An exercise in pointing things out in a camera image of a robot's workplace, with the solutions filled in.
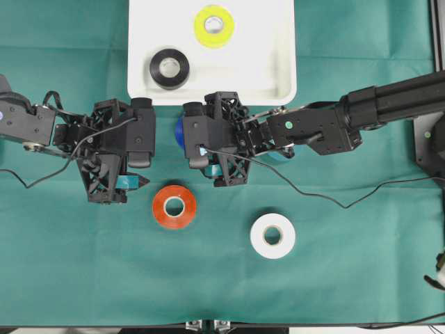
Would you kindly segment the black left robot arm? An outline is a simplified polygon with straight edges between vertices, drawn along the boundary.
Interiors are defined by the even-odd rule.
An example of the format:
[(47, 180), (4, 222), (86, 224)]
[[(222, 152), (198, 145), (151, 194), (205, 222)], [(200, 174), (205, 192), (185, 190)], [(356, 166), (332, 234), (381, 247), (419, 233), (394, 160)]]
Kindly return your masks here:
[(126, 203), (128, 192), (149, 184), (129, 169), (152, 164), (156, 114), (145, 97), (97, 102), (90, 115), (66, 111), (54, 90), (32, 104), (2, 76), (1, 137), (26, 151), (75, 162), (89, 202)]

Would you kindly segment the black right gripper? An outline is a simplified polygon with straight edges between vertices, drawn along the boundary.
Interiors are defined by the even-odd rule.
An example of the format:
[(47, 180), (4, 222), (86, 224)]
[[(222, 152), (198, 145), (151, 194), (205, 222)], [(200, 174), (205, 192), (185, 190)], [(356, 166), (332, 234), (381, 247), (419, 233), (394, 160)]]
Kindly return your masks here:
[(213, 178), (215, 187), (246, 184), (249, 160), (272, 150), (267, 124), (249, 119), (249, 109), (235, 92), (216, 92), (204, 97), (209, 118), (209, 163), (203, 175)]

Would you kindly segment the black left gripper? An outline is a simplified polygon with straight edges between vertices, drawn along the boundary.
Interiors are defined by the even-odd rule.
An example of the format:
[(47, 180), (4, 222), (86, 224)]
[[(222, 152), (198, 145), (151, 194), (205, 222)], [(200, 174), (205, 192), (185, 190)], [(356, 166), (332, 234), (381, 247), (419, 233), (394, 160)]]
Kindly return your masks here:
[(128, 108), (117, 99), (98, 102), (90, 116), (68, 116), (55, 127), (54, 146), (74, 156), (89, 202), (125, 203), (126, 191), (149, 184), (139, 174), (121, 175), (126, 173), (124, 156), (104, 146), (104, 130), (121, 123), (118, 118)]

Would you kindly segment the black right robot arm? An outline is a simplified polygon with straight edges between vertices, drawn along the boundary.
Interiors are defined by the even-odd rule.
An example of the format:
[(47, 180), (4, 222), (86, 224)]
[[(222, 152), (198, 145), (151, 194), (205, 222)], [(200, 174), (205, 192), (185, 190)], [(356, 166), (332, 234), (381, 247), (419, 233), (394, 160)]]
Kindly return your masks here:
[(233, 172), (246, 175), (248, 164), (259, 155), (276, 152), (291, 159), (298, 146), (321, 156), (352, 152), (362, 144), (362, 132), (444, 111), (444, 72), (369, 86), (337, 101), (280, 107), (253, 116), (235, 91), (210, 93), (204, 101), (184, 138), (207, 162), (220, 165), (218, 183), (229, 185)]

